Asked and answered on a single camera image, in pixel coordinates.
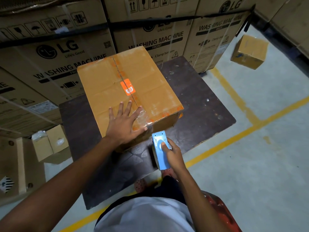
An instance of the hand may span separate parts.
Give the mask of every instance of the hand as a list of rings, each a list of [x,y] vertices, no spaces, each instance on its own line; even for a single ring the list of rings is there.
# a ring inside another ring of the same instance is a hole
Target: hand
[[[171,150],[166,146],[164,142],[161,143],[161,148],[164,151],[164,153],[166,153],[168,163],[170,164],[172,169],[175,171],[176,174],[179,174],[180,172],[187,170],[186,165],[182,158],[180,148],[169,138],[168,143],[172,147]]]
[[[109,124],[106,130],[106,137],[116,140],[119,145],[128,143],[147,130],[147,127],[142,127],[136,131],[132,130],[134,120],[142,111],[140,106],[130,117],[132,101],[128,102],[127,108],[123,111],[123,102],[119,104],[117,116],[114,117],[113,109],[109,110]]]

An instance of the yellow floor line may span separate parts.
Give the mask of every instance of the yellow floor line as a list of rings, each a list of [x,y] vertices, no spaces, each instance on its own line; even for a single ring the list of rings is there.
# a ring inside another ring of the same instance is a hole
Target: yellow floor line
[[[209,150],[207,150],[204,153],[200,154],[199,156],[193,158],[192,160],[189,160],[188,162],[186,162],[186,167],[189,168],[189,167],[193,166],[194,164],[202,161],[203,159],[205,159],[205,158],[213,155],[214,153],[224,149],[225,147],[229,146],[230,144],[233,144],[233,143],[239,141],[240,139],[242,139],[243,137],[248,136],[249,134],[253,133],[254,131],[261,129],[261,128],[265,127],[266,125],[268,125],[269,123],[279,119],[280,117],[298,109],[299,107],[301,107],[303,105],[306,105],[308,102],[309,102],[309,96],[298,101],[298,102],[296,102],[296,103],[293,103],[292,105],[289,105],[288,107],[281,110],[280,112],[268,117],[266,120],[260,121],[258,124],[253,125],[252,127],[250,127],[248,129],[242,131],[241,133],[225,140],[224,142],[218,144],[217,146],[210,148]],[[72,225],[64,228],[63,230],[60,230],[60,232],[72,232],[72,231],[80,229],[81,227],[85,226],[86,224],[88,224],[88,223],[90,223],[94,220],[97,220],[98,217],[102,214],[102,212],[104,212],[106,210],[107,207],[105,207],[104,209],[99,210],[99,211],[81,219],[80,221],[73,223]]]
[[[253,111],[247,107],[245,101],[237,94],[229,82],[222,76],[219,70],[215,67],[210,70],[211,73],[219,80],[220,84],[226,90],[226,92],[231,96],[235,101],[237,106],[246,114],[247,119],[251,124],[255,125],[260,122],[260,119],[253,113]]]

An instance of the orange printed tape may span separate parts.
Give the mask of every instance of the orange printed tape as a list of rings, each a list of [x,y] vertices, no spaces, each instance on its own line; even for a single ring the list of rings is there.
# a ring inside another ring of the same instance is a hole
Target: orange printed tape
[[[127,96],[135,93],[135,89],[129,79],[125,79],[124,81],[120,82],[120,84]]]

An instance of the dark wooden board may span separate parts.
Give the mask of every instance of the dark wooden board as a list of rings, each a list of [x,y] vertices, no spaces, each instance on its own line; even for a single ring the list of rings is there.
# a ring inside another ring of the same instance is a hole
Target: dark wooden board
[[[184,154],[236,120],[184,57],[158,65],[184,110],[174,127],[166,130]],[[73,161],[90,151],[101,139],[86,95],[60,105]],[[113,153],[97,170],[83,198],[87,209],[118,193],[157,169],[151,151],[152,139],[125,153]]]

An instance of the blue tape dispenser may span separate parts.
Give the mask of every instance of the blue tape dispenser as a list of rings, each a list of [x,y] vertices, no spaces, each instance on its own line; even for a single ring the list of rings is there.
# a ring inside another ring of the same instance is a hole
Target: blue tape dispenser
[[[157,167],[159,170],[169,169],[170,165],[168,163],[168,159],[166,154],[163,152],[161,148],[161,143],[165,142],[166,146],[171,150],[172,147],[168,143],[168,139],[166,138],[165,131],[160,131],[152,134],[152,151],[154,153],[154,159],[156,161]]]

